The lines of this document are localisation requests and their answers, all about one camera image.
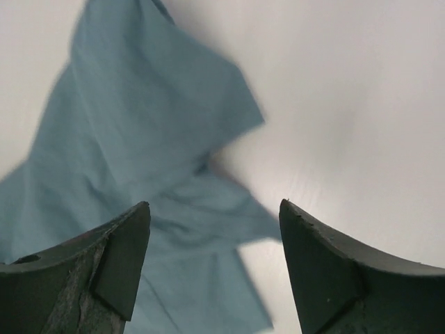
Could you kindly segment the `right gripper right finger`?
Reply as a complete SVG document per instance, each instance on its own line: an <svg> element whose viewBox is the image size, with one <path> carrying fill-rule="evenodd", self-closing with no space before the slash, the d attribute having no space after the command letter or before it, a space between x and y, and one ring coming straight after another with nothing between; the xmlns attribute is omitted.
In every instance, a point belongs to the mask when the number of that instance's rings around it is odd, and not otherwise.
<svg viewBox="0 0 445 334"><path fill-rule="evenodd" d="M368 246L288 200L280 230L303 333L443 333L444 270Z"/></svg>

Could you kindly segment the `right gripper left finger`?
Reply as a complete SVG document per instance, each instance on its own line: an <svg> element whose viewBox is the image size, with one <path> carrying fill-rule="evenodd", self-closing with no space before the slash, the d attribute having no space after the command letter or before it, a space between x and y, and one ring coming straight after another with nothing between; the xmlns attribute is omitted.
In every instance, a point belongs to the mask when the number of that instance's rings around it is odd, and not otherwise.
<svg viewBox="0 0 445 334"><path fill-rule="evenodd" d="M1 265L2 333L123 333L150 236L147 202Z"/></svg>

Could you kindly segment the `grey-blue t shirt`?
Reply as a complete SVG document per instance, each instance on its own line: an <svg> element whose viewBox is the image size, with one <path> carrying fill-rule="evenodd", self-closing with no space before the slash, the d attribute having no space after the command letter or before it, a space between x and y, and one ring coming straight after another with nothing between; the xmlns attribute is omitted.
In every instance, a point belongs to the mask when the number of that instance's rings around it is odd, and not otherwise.
<svg viewBox="0 0 445 334"><path fill-rule="evenodd" d="M146 201L152 232L127 333L258 333L268 315L237 251L279 239L209 158L263 122L241 71L160 1L88 1L28 157L1 182L1 259Z"/></svg>

